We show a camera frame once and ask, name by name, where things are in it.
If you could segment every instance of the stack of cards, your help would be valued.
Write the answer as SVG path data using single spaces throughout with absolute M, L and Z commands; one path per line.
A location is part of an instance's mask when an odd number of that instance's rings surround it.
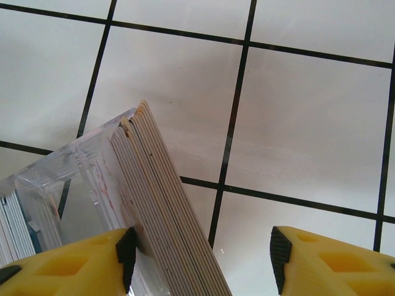
M 34 255 L 35 248 L 16 191 L 0 197 L 0 201 L 0 263 L 8 264 Z
M 147 103 L 123 118 L 110 143 L 127 190 L 123 206 L 173 296 L 231 295 Z

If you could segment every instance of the black rubber pad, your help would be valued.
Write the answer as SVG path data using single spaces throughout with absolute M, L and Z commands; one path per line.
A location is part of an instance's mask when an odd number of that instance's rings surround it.
M 136 247 L 138 236 L 133 227 L 130 227 L 117 242 L 118 262 L 123 264 L 123 286 L 126 294 L 129 292 L 131 277 L 136 264 Z
M 274 277 L 276 279 L 278 294 L 281 295 L 285 285 L 284 266 L 291 257 L 292 243 L 281 231 L 274 226 L 270 238 L 270 259 L 272 261 Z
M 15 276 L 22 267 L 19 265 L 11 265 L 0 269 L 0 285 L 8 281 L 10 278 Z

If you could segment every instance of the transparent plastic box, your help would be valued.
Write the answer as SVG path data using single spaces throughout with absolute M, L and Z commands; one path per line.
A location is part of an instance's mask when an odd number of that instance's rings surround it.
M 42 251 L 120 227 L 110 217 L 94 167 L 103 142 L 111 137 L 120 118 L 130 118 L 134 112 L 131 109 L 119 115 L 0 181 L 0 196 L 16 191 L 26 222 L 35 229 Z M 139 253 L 137 256 L 130 294 L 168 295 L 165 287 L 148 289 L 141 273 L 149 274 L 150 281 L 160 279 L 150 269 L 150 258 Z

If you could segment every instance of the clear plastic case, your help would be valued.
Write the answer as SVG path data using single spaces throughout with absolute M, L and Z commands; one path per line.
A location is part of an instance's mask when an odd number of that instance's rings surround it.
M 97 158 L 101 147 L 131 109 L 96 130 L 43 157 L 0 181 L 0 196 L 17 193 L 27 224 L 34 229 L 42 251 L 125 227 L 109 208 L 108 192 L 101 187 Z M 148 289 L 155 279 L 150 258 L 138 252 L 130 295 L 168 295 L 165 285 Z

